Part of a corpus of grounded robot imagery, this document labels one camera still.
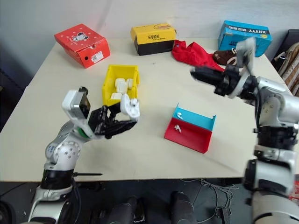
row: yellow bin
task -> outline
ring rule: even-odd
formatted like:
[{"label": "yellow bin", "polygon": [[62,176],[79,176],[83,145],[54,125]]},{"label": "yellow bin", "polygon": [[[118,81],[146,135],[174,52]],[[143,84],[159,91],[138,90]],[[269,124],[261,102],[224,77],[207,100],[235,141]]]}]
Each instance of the yellow bin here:
[{"label": "yellow bin", "polygon": [[106,78],[102,87],[103,104],[110,106],[120,102],[119,99],[110,99],[112,93],[116,92],[115,80],[117,78],[132,78],[133,86],[128,89],[128,96],[130,98],[137,98],[137,85],[139,84],[139,71],[137,65],[121,65],[121,64],[110,64],[106,74]]}]

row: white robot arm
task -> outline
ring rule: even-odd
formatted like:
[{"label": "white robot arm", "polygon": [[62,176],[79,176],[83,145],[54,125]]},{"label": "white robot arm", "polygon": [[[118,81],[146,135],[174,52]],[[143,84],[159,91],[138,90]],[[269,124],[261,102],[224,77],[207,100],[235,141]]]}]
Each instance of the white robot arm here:
[{"label": "white robot arm", "polygon": [[[62,103],[70,121],[60,128],[57,137],[46,147],[47,161],[41,185],[36,189],[29,222],[71,223],[73,206],[69,196],[73,190],[75,194],[78,193],[73,177],[78,175],[74,173],[74,169],[83,144],[103,137],[110,139],[113,135],[131,129],[137,123],[140,116],[137,99],[130,100],[125,94],[120,103],[104,105],[91,112],[88,117],[90,103],[87,94],[88,90],[84,87],[71,90]],[[130,119],[117,121],[115,116],[120,112],[128,115]]]},{"label": "white robot arm", "polygon": [[247,164],[243,184],[253,192],[252,219],[256,224],[299,224],[299,207],[288,200],[294,186],[297,154],[293,146],[299,124],[299,98],[285,85],[252,74],[255,39],[237,44],[237,66],[224,72],[195,68],[191,75],[215,86],[215,93],[240,97],[256,107],[257,144]]}]

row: wall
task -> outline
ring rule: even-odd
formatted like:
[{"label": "wall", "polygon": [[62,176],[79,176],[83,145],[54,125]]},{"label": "wall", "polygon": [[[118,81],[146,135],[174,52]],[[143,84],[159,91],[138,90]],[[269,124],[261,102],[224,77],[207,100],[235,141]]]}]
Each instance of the wall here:
[{"label": "wall", "polygon": [[286,31],[299,28],[298,9],[298,0],[0,0],[0,41],[26,71],[22,75],[32,77],[53,47],[53,35],[78,23],[109,38],[166,21],[183,39],[217,38],[223,21],[233,20],[268,26],[272,58]]}]

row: table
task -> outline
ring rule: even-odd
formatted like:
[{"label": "table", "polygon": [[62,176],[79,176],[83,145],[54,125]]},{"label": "table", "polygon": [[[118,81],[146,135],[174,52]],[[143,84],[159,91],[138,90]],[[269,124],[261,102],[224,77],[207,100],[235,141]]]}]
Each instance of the table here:
[{"label": "table", "polygon": [[[196,41],[211,53],[217,48],[217,40],[186,41]],[[85,86],[92,110],[101,107],[101,86],[109,64],[139,66],[140,121],[111,140],[84,144],[75,171],[101,172],[103,176],[80,176],[78,180],[243,176],[247,160],[254,158],[254,107],[238,98],[215,95],[212,86],[194,81],[191,66],[177,62],[170,52],[138,56],[130,39],[108,39],[108,43],[111,56],[88,69],[55,44],[0,134],[1,181],[41,180],[45,147],[68,120],[61,108],[67,91]],[[284,85],[265,55],[255,58],[253,72]],[[177,103],[208,117],[217,115],[207,153],[164,139]]]}]

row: red cloth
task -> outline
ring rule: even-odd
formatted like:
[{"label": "red cloth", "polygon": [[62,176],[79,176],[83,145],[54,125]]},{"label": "red cloth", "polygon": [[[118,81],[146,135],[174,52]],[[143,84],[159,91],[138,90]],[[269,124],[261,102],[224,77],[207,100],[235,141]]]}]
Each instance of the red cloth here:
[{"label": "red cloth", "polygon": [[173,57],[177,61],[184,62],[196,67],[207,66],[219,71],[224,71],[224,69],[213,60],[213,54],[208,54],[196,42],[193,42],[188,47],[186,47],[185,41],[175,40],[171,52]]}]

